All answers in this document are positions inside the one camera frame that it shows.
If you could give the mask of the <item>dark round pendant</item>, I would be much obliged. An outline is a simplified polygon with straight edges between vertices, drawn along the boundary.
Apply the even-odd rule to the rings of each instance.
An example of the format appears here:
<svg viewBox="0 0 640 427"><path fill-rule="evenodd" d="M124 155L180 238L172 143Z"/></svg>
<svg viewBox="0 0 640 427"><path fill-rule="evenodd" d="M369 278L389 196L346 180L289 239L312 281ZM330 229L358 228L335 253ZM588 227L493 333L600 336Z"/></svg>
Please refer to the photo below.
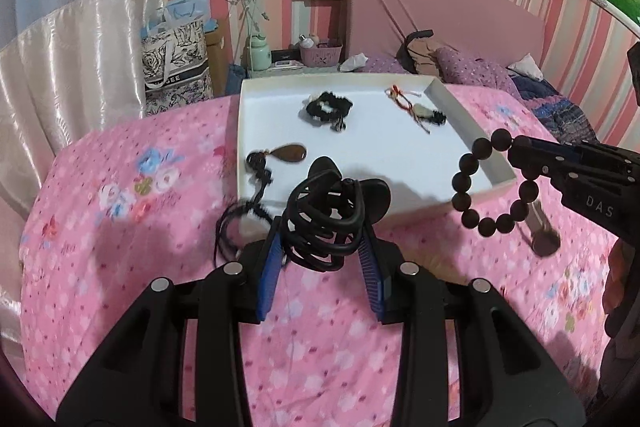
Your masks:
<svg viewBox="0 0 640 427"><path fill-rule="evenodd" d="M524 225L529 231L529 246L536 256L551 257L560 249L560 233L552 227L539 200L528 205L528 215Z"/></svg>

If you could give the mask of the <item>red knot charm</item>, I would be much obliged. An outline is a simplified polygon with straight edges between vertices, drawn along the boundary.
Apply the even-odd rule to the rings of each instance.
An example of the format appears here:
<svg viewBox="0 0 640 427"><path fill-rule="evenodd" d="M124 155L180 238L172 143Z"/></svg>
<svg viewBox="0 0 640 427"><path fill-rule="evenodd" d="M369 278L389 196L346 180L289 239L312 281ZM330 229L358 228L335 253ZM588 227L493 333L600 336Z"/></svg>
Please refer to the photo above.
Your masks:
<svg viewBox="0 0 640 427"><path fill-rule="evenodd" d="M447 117L438 109L429 108L420 103L413 103L408 94L396 84L385 90L385 94L426 133L431 132L431 126L440 127L446 124Z"/></svg>

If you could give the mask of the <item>black scrunchie with bell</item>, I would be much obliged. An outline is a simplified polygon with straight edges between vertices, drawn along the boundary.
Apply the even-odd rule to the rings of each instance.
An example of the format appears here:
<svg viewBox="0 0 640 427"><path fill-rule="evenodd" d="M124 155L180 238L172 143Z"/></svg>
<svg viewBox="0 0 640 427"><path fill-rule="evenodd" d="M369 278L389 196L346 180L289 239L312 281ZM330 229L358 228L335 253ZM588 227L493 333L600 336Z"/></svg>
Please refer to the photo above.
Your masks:
<svg viewBox="0 0 640 427"><path fill-rule="evenodd" d="M352 101L348 98L324 91L309 99L304 114L314 124L329 126L334 132L342 132L346 129L346 118L351 109Z"/></svg>

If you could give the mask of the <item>black plastic hair claw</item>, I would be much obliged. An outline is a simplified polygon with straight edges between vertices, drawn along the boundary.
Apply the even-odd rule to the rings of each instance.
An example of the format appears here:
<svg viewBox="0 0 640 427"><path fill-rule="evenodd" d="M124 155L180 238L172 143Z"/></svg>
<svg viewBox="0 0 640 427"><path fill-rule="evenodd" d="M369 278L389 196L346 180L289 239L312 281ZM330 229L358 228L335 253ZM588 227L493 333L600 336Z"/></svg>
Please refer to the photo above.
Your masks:
<svg viewBox="0 0 640 427"><path fill-rule="evenodd" d="M288 261L320 273L341 270L366 228L385 217L392 192L382 179L345 178L328 156L314 160L281 216L280 241Z"/></svg>

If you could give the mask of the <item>brown teardrop stone pendant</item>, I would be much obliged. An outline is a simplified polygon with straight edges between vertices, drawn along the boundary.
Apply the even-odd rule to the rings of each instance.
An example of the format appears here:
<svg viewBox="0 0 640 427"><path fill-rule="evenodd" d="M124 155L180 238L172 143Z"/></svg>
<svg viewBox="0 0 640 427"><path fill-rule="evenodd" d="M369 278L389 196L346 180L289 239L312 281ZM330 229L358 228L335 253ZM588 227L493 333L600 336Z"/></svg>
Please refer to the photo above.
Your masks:
<svg viewBox="0 0 640 427"><path fill-rule="evenodd" d="M267 158L274 157L287 164L298 164L307 156L307 149L302 144L285 144L273 150L253 150L245 158L245 166L254 174L258 183L255 195L260 199L264 195L267 186L272 182L271 170L267 167Z"/></svg>

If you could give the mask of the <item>dark blue patterned blanket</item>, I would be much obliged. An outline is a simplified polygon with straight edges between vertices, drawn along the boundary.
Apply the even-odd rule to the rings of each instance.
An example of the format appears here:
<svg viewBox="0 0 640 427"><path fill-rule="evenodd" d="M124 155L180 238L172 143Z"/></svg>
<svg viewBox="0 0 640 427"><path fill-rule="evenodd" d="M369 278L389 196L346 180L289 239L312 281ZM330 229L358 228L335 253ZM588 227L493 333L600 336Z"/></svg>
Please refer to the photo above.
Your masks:
<svg viewBox="0 0 640 427"><path fill-rule="evenodd" d="M518 89L523 104L556 141L563 144L599 142L586 114L544 79L544 74L533 57L527 54L506 70Z"/></svg>

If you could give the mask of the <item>purple dotted pillow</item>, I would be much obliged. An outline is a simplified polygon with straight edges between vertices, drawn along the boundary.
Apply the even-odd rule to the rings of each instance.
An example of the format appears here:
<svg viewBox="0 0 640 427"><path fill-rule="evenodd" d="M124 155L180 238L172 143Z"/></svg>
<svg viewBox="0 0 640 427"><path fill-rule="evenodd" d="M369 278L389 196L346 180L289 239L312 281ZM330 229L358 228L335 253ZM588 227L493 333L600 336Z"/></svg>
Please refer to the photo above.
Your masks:
<svg viewBox="0 0 640 427"><path fill-rule="evenodd" d="M496 89L509 93L515 100L523 101L520 91L504 67L448 46L425 53L406 51L400 58L371 56L358 72L437 76L443 83Z"/></svg>

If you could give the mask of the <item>white shallow cardboard tray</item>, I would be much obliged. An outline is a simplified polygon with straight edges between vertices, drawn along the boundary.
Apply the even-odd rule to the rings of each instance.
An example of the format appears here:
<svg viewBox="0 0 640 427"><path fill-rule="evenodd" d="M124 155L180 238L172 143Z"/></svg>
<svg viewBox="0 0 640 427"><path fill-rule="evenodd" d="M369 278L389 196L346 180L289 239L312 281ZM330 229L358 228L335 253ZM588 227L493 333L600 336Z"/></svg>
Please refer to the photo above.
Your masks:
<svg viewBox="0 0 640 427"><path fill-rule="evenodd" d="M426 133L385 94L394 84L413 103L444 113L446 124ZM352 101L342 132L314 124L304 114L309 99L324 91ZM334 72L247 79L241 87L236 141L238 195L249 198L255 190L245 166L250 152L299 143L307 149L302 162L267 161L273 181L262 205L273 216L280 215L293 188L306 179L311 163L328 156L347 178L378 178L390 186L392 203L381 222L384 227L436 217L451 209L451 179L460 157L485 134L460 98L434 77Z"/></svg>

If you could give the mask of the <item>pink floral bedspread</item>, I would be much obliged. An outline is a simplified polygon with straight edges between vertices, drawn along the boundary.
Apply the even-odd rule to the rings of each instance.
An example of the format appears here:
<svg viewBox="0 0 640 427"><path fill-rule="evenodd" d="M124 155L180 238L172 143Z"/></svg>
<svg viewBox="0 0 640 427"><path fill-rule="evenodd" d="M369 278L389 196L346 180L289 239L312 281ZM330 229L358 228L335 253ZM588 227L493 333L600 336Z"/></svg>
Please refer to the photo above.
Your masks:
<svg viewBox="0 0 640 427"><path fill-rule="evenodd" d="M47 413L146 285L213 268L215 225L235 196L238 105L215 98L121 124L56 156L20 245L25 385ZM436 277L490 280L589 401L608 341L601 297L614 237L565 209L547 181L540 201L561 236L547 259L524 229L483 239L453 212L378 236ZM257 426L390 419L400 328L378 325L356 258L330 274L285 268L267 320L243 327L242 349Z"/></svg>

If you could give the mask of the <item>pink padded headboard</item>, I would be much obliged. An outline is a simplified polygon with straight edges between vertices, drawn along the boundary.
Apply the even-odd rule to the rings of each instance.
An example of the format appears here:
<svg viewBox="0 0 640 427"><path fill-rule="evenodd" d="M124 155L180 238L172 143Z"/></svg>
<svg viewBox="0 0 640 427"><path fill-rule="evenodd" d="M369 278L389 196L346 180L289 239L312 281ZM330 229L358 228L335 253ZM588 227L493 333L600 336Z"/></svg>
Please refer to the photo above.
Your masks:
<svg viewBox="0 0 640 427"><path fill-rule="evenodd" d="M544 49L544 22L509 0L347 0L348 56L394 56L419 30L502 66L527 54L540 63Z"/></svg>

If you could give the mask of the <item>pink plastic basket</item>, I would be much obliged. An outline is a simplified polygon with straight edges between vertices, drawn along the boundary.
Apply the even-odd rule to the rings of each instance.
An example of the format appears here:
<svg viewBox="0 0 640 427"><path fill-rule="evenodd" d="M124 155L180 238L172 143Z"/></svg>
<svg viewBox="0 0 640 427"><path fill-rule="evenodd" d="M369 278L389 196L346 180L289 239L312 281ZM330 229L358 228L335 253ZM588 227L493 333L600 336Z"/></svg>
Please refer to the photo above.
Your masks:
<svg viewBox="0 0 640 427"><path fill-rule="evenodd" d="M341 46L313 46L301 48L300 59L306 67L325 68L337 66L342 54Z"/></svg>

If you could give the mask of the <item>green thermos bottle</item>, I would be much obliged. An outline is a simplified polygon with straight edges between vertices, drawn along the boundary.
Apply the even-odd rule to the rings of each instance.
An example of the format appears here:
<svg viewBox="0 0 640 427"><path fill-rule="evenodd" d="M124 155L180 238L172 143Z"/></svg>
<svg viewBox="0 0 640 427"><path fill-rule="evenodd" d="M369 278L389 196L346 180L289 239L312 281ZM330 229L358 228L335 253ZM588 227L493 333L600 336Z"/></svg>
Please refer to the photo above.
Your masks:
<svg viewBox="0 0 640 427"><path fill-rule="evenodd" d="M265 35L257 34L248 39L247 65L253 72L263 72L271 66L271 49Z"/></svg>

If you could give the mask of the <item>cream satin curtain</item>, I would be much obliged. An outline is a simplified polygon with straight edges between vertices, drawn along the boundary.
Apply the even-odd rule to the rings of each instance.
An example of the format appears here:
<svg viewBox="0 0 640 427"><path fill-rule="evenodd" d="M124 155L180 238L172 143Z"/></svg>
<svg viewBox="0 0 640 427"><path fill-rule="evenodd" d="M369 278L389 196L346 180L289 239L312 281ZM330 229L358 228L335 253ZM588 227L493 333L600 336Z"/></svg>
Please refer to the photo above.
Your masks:
<svg viewBox="0 0 640 427"><path fill-rule="evenodd" d="M1 0L1 346L21 351L18 242L54 156L144 114L140 29L166 0L68 0L17 25Z"/></svg>

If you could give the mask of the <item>black white patterned tote bag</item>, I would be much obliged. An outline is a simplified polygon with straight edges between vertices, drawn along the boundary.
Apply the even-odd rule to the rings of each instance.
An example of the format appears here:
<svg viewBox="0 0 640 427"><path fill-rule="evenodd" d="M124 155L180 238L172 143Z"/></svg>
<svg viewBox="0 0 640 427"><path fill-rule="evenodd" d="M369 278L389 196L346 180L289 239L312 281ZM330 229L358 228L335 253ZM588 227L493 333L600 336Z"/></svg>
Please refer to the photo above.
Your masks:
<svg viewBox="0 0 640 427"><path fill-rule="evenodd" d="M163 22L142 38L145 115L214 97L201 17Z"/></svg>

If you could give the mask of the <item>light blue paper bag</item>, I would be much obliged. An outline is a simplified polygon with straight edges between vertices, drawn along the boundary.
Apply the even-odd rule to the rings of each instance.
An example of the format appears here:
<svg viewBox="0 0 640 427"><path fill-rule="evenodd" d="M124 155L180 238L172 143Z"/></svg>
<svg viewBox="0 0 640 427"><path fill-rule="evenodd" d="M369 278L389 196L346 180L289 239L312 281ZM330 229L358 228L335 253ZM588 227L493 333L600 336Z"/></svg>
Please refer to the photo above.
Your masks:
<svg viewBox="0 0 640 427"><path fill-rule="evenodd" d="M155 10L141 28L140 36L145 39L194 20L203 23L204 32L214 31L218 27L218 22L210 12L209 0L171 0Z"/></svg>

